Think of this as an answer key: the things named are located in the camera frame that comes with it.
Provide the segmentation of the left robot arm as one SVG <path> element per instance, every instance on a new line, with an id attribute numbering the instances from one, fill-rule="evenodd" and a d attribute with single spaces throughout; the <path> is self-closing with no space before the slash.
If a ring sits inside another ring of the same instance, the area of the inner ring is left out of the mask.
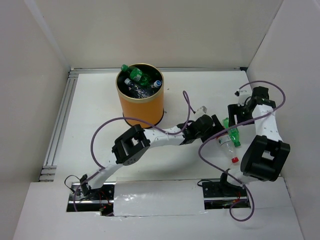
<path id="1" fill-rule="evenodd" d="M 106 163 L 89 177 L 80 179 L 80 192 L 85 199 L 97 197 L 104 182 L 119 168 L 136 163 L 147 150 L 162 146 L 182 146 L 197 139 L 205 142 L 208 138 L 224 130 L 216 115 L 203 114 L 196 120 L 188 120 L 174 127 L 158 130 L 143 129 L 140 124 L 133 125 L 114 141 Z"/>

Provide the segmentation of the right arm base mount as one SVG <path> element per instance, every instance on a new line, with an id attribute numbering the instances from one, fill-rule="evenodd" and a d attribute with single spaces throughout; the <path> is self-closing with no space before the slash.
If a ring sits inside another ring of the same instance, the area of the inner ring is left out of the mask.
<path id="1" fill-rule="evenodd" d="M 246 190 L 227 182 L 227 176 L 223 173 L 220 179 L 201 179 L 197 186 L 202 188 L 204 209 L 217 210 L 233 208 L 250 208 L 250 202 Z"/>

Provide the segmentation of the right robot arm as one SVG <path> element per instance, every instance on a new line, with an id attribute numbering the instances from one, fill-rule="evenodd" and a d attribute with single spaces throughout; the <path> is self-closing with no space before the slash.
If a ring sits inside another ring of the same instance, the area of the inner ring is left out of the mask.
<path id="1" fill-rule="evenodd" d="M 238 103 L 227 106 L 228 124 L 224 127 L 232 131 L 239 126 L 254 125 L 255 137 L 240 166 L 230 169 L 231 176 L 219 182 L 218 190 L 223 196 L 230 196 L 236 185 L 277 180 L 291 150 L 279 134 L 276 122 L 278 107 L 269 98 L 268 88 L 254 87 L 252 93 L 239 89 L 235 95 Z"/>

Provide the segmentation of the small green soda bottle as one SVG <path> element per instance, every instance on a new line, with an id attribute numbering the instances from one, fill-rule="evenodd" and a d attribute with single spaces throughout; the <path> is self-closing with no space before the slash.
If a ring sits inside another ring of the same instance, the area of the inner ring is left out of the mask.
<path id="1" fill-rule="evenodd" d="M 152 82 L 152 78 L 147 73 L 143 72 L 135 66 L 128 66 L 126 64 L 123 64 L 121 66 L 121 71 L 128 74 L 131 80 L 144 87 L 148 86 Z"/>

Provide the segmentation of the red label red cap bottle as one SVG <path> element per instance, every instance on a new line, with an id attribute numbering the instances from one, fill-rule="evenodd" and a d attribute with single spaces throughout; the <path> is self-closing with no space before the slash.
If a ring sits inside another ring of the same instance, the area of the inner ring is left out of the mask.
<path id="1" fill-rule="evenodd" d="M 235 164 L 239 162 L 239 158 L 236 154 L 236 148 L 228 134 L 219 135 L 216 138 L 216 141 L 219 144 L 220 149 L 222 150 L 224 155 L 228 160 L 230 160 L 231 163 Z"/>

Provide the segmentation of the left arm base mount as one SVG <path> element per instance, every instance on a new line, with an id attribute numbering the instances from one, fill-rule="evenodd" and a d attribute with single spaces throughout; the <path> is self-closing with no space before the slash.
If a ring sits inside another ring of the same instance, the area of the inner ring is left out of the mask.
<path id="1" fill-rule="evenodd" d="M 113 217 L 116 183 L 105 182 L 101 188 L 92 189 L 84 195 L 81 187 L 76 191 L 79 181 L 80 178 L 75 175 L 69 175 L 64 180 L 64 185 L 69 189 L 66 211 L 74 213 L 76 207 L 77 212 L 97 212 L 104 217 Z"/>

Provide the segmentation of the clear bottle white cap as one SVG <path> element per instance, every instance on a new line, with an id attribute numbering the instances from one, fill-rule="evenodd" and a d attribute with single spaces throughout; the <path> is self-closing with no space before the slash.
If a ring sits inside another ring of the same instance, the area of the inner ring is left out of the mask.
<path id="1" fill-rule="evenodd" d="M 129 92 L 136 98 L 136 99 L 145 99 L 152 96 L 152 93 L 147 90 L 146 88 L 140 86 L 139 84 L 135 83 L 129 78 L 124 80 L 124 83 L 128 86 Z"/>

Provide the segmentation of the clear bottle front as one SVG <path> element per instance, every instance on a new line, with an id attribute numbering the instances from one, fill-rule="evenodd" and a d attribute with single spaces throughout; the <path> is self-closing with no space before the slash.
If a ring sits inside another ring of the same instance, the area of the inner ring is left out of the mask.
<path id="1" fill-rule="evenodd" d="M 156 80 L 155 82 L 153 82 L 153 83 L 150 85 L 150 88 L 151 88 L 152 90 L 157 90 L 157 89 L 159 89 L 161 86 L 162 86 L 162 81 L 161 81 L 161 80 Z"/>

